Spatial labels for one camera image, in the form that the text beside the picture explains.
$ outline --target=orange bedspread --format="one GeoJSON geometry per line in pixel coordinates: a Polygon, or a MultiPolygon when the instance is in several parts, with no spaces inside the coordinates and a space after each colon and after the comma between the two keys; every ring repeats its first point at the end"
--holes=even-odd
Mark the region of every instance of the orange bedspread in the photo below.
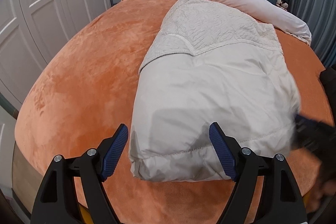
{"type": "MultiPolygon", "coordinates": [[[[56,154],[80,156],[110,137],[120,123],[131,125],[138,68],[176,0],[124,0],[73,37],[50,62],[27,96],[16,124],[17,145],[44,174],[56,154]]],[[[276,30],[288,69],[301,94],[302,113],[332,123],[318,81],[324,69],[312,49],[276,30]]],[[[104,187],[121,222],[216,223],[234,186],[231,181],[164,182],[132,177],[128,145],[104,187]]],[[[319,163],[305,151],[288,162],[302,194],[312,186],[319,163]]],[[[255,191],[247,222],[260,197],[255,191]]],[[[86,204],[79,180],[79,201],[86,204]]]]}

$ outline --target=white wardrobe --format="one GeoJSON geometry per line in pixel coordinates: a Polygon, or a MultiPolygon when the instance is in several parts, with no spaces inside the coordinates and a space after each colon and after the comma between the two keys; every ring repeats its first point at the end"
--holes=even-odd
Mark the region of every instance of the white wardrobe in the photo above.
{"type": "Polygon", "coordinates": [[[110,0],[0,0],[0,92],[17,109],[58,51],[110,0]]]}

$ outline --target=wooden floor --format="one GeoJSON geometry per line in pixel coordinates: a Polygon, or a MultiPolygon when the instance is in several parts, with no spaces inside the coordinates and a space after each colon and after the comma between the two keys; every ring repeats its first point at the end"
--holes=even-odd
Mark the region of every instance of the wooden floor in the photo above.
{"type": "Polygon", "coordinates": [[[42,179],[42,175],[30,165],[15,144],[12,165],[13,191],[29,213],[32,213],[42,179]]]}

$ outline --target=fitted sheet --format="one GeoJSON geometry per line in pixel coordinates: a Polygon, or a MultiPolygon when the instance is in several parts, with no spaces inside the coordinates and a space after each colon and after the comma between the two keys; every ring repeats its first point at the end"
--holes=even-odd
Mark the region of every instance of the fitted sheet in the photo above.
{"type": "MultiPolygon", "coordinates": [[[[131,125],[138,69],[176,0],[124,0],[103,13],[48,64],[20,110],[15,137],[28,162],[44,174],[56,154],[80,156],[110,137],[120,123],[131,125]]],[[[312,49],[276,30],[286,64],[301,95],[301,113],[332,124],[318,81],[324,70],[312,49]]],[[[216,223],[231,194],[230,180],[153,183],[133,178],[128,144],[106,193],[126,224],[216,223]]],[[[303,150],[287,158],[301,193],[313,185],[319,163],[303,150]]],[[[254,218],[261,180],[248,214],[254,218]]],[[[78,200],[86,205],[80,180],[78,200]]]]}

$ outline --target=blue curtain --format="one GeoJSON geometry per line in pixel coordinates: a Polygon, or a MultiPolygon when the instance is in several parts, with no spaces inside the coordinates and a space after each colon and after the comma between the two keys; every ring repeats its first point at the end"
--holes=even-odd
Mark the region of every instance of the blue curtain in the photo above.
{"type": "Polygon", "coordinates": [[[290,0],[289,12],[309,26],[311,47],[323,65],[336,63],[336,0],[290,0]]]}

